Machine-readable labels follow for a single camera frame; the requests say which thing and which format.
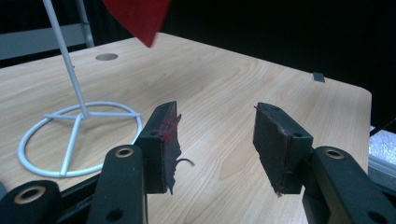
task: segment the table surface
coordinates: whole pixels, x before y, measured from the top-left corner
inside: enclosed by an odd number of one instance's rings
[[[111,61],[97,55],[115,53]],[[253,144],[258,102],[277,105],[314,136],[313,147],[349,152],[366,171],[371,93],[325,78],[187,39],[158,34],[153,48],[127,39],[71,53],[86,102],[113,101],[142,114],[177,101],[183,158],[174,195],[148,196],[149,223],[305,223],[302,195],[276,196]],[[67,189],[95,175],[46,178],[17,158],[21,137],[44,114],[77,104],[61,56],[0,69],[0,181],[7,189],[50,179]],[[111,110],[108,107],[90,110]],[[27,157],[59,171],[73,122],[53,121],[29,141]],[[129,144],[134,119],[84,120],[72,170],[103,162],[106,152]]]

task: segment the red object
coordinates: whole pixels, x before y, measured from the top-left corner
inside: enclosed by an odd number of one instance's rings
[[[171,0],[103,0],[116,20],[147,47],[163,26]]]

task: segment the screw hole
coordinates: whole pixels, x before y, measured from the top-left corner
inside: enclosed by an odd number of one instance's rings
[[[369,218],[376,223],[388,223],[387,219],[377,212],[369,212]]]
[[[134,151],[131,148],[120,148],[116,152],[116,157],[125,158],[131,156],[132,154],[134,154]]]
[[[106,216],[107,221],[109,222],[115,222],[118,221],[122,218],[123,216],[123,211],[120,210],[119,208],[114,209],[113,211],[109,212]]]
[[[331,157],[331,158],[337,159],[337,160],[341,160],[344,158],[344,155],[341,152],[333,150],[333,149],[327,149],[326,155],[328,157]]]
[[[14,198],[14,203],[25,204],[33,202],[40,198],[45,191],[46,188],[42,186],[32,186],[30,188],[24,189]]]

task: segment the white vertical pole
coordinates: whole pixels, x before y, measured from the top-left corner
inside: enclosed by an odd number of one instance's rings
[[[56,18],[55,10],[53,9],[53,5],[51,0],[43,0],[44,6],[46,7],[47,14],[49,15],[49,20],[52,25],[53,31],[55,33],[56,39],[58,40],[59,48],[61,50],[62,55],[64,56],[64,63],[66,64],[67,72],[69,73],[70,79],[73,84],[73,88],[75,89],[76,96],[78,98],[78,103],[81,107],[81,112],[83,118],[87,118],[88,110],[85,105],[84,98],[82,97],[81,89],[78,85],[78,80],[76,77],[76,73],[74,71],[74,67],[72,61],[70,59],[69,52],[67,51],[66,44],[64,43],[64,37],[62,35],[61,27],[59,26],[58,19]]]

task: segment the white circular base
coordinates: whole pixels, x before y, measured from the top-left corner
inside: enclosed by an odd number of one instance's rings
[[[99,106],[99,105],[118,107],[118,108],[121,108],[121,109],[127,111],[127,113],[88,112],[88,115],[89,115],[88,117],[121,117],[121,118],[131,117],[131,118],[136,119],[137,132],[136,132],[136,136],[134,137],[134,140],[131,143],[131,144],[133,144],[143,129],[140,114],[136,113],[134,110],[132,110],[131,107],[129,107],[127,105],[121,105],[121,104],[113,103],[113,102],[90,102],[90,103],[86,104],[86,106]],[[80,108],[81,108],[80,105],[73,105],[73,106],[67,107],[65,109],[56,111],[55,113],[53,113],[51,115],[47,115],[44,119],[39,121],[35,126],[33,126],[23,136],[23,138],[18,146],[18,158],[20,159],[22,165],[26,169],[28,169],[29,171],[31,171],[35,174],[43,175],[43,176],[47,176],[47,177],[73,177],[73,176],[79,176],[79,175],[87,175],[87,174],[90,174],[90,173],[93,173],[93,172],[96,172],[96,171],[99,171],[100,169],[102,169],[103,164],[98,164],[98,165],[95,165],[95,166],[92,166],[92,167],[89,167],[86,169],[82,169],[82,170],[76,170],[76,171],[68,171],[67,170],[68,163],[70,162],[71,153],[73,151],[75,138],[76,138],[77,132],[78,132],[79,122],[82,119],[87,119],[87,118],[83,118],[82,114],[79,114],[77,116],[68,116],[68,115],[64,115],[64,114],[68,113],[70,111],[80,109]],[[74,119],[76,121],[75,127],[72,132],[72,136],[70,137],[69,147],[66,150],[64,164],[63,164],[63,167],[60,172],[48,171],[48,170],[38,168],[38,167],[34,166],[32,163],[30,163],[26,159],[26,156],[25,156],[25,148],[26,148],[26,145],[27,145],[29,139],[33,136],[33,134],[35,132],[37,132],[37,130],[42,128],[44,125],[46,125],[53,119]]]

